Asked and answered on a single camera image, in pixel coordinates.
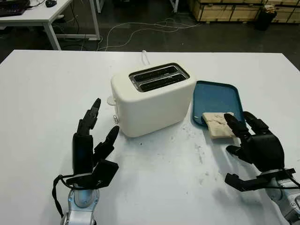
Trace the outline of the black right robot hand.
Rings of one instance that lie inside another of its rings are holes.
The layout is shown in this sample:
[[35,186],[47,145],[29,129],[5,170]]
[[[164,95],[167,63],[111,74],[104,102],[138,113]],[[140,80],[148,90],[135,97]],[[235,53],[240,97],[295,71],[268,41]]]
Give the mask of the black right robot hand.
[[254,164],[261,172],[284,168],[285,155],[279,139],[261,119],[247,111],[244,111],[243,115],[254,134],[250,134],[246,125],[238,121],[233,115],[224,114],[227,125],[233,134],[240,139],[239,147],[229,145],[226,150],[239,159]]

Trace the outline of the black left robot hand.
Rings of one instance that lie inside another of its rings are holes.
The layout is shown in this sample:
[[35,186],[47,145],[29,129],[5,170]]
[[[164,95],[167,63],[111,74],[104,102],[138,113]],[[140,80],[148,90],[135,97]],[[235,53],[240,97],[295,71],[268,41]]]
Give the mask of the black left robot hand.
[[93,144],[90,131],[97,122],[100,105],[101,99],[97,98],[84,117],[79,120],[77,131],[73,135],[72,160],[75,175],[91,174],[93,177],[113,175],[119,168],[117,163],[106,159],[114,150],[113,145],[119,133],[119,126],[114,126],[105,140],[96,147]]

